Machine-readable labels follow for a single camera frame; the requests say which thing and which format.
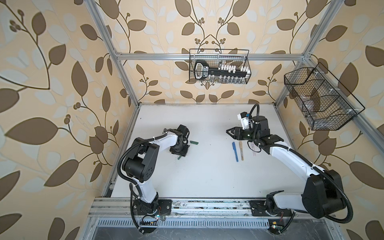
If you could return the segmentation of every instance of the wallpaper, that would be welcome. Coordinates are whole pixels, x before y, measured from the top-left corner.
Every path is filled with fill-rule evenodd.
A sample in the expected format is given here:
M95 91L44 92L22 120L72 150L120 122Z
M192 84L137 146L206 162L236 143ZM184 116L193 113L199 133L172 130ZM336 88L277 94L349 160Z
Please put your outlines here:
M361 114L381 133L383 13L380 0L345 1L313 53L366 106ZM292 98L285 98L279 111L296 148L317 165L337 171L352 203L352 221L340 225L344 235L351 240L384 239L384 157L353 122L338 131L311 131ZM344 218L346 210L336 216Z
M327 0L96 0L122 53L302 53Z
M80 1L0 0L0 24L0 238L75 239L133 106Z
M142 103L273 103L284 86L292 61L250 61L248 84L204 83L189 79L186 61L123 61Z

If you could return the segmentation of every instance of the blue pen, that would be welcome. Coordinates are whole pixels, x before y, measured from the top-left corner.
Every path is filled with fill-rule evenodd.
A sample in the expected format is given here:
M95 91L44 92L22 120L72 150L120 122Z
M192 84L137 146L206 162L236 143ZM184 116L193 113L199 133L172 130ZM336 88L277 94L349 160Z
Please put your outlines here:
M236 145L235 145L235 142L232 142L232 146L233 146L233 150L235 151L236 162L238 162L239 159L237 158L237 152L236 152Z

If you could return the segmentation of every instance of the gold pen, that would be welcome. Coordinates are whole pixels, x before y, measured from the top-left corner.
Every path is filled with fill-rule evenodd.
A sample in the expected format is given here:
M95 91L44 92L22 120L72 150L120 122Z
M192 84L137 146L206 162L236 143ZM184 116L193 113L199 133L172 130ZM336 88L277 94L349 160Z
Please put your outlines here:
M242 142L242 141L239 141L239 146L240 146L241 161L244 161L244 156L243 156L243 142Z

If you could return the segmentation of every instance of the black wire basket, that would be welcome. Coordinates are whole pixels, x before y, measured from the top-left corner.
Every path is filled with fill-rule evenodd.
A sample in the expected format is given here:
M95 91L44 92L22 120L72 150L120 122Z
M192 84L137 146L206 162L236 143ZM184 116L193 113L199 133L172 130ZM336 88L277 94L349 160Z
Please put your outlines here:
M247 84L251 77L249 50L189 50L189 81L201 83Z
M337 86L328 82L325 73L337 80ZM284 84L311 130L339 130L365 109L322 63L315 68L300 68L285 74ZM351 100L358 106L352 106Z

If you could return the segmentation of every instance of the white tabletop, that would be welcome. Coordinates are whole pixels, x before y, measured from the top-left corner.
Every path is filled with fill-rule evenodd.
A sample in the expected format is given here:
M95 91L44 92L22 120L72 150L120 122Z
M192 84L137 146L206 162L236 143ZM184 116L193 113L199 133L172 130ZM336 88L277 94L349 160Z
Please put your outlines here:
M189 144L187 156L180 160L168 149L159 153L151 177L159 197L248 198L265 197L277 190L303 191L305 182L264 151L254 156L247 141L243 141L244 161L241 160L239 141L225 131L241 126L237 114L251 108L246 104L143 105L126 149L137 137L158 136L164 128L177 129L180 124L189 129L190 141L199 142ZM260 115L268 119L271 134L289 144L273 106L261 104ZM236 144L239 162L232 142ZM129 182L118 177L111 197L130 197Z

